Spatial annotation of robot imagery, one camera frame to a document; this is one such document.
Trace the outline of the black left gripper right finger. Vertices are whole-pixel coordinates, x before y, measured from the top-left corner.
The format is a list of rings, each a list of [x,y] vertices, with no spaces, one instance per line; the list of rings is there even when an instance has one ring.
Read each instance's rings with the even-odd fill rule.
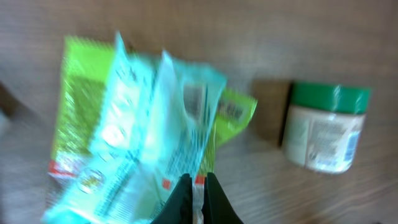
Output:
[[[243,224],[216,175],[211,172],[205,177],[204,202],[201,211],[204,224]]]

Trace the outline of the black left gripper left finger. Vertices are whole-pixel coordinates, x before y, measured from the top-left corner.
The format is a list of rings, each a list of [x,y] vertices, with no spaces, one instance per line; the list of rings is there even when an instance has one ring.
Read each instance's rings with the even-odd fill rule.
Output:
[[[152,224],[192,224],[193,190],[192,178],[184,174]]]

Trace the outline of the teal translucent packet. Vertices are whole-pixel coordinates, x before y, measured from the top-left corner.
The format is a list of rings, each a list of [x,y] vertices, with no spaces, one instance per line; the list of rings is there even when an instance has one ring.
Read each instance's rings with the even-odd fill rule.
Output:
[[[128,53],[120,35],[104,86],[91,157],[59,188],[44,223],[151,223],[179,178],[195,178],[224,75],[204,63]]]

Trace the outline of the green lid jar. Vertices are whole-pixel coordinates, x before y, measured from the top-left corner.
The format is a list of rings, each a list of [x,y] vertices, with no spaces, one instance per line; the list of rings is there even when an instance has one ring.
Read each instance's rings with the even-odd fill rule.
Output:
[[[352,165],[371,90],[295,82],[282,140],[285,157],[316,172],[341,174]]]

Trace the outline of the green snack bag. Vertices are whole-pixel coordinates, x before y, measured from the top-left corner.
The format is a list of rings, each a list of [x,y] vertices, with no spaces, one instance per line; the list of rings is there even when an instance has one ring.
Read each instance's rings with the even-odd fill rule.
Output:
[[[60,76],[60,101],[49,175],[67,181],[91,157],[91,136],[100,117],[108,71],[114,57],[109,42],[77,36],[65,38]],[[219,101],[211,135],[195,183],[202,185],[215,169],[218,147],[241,133],[252,120],[257,100],[229,88]]]

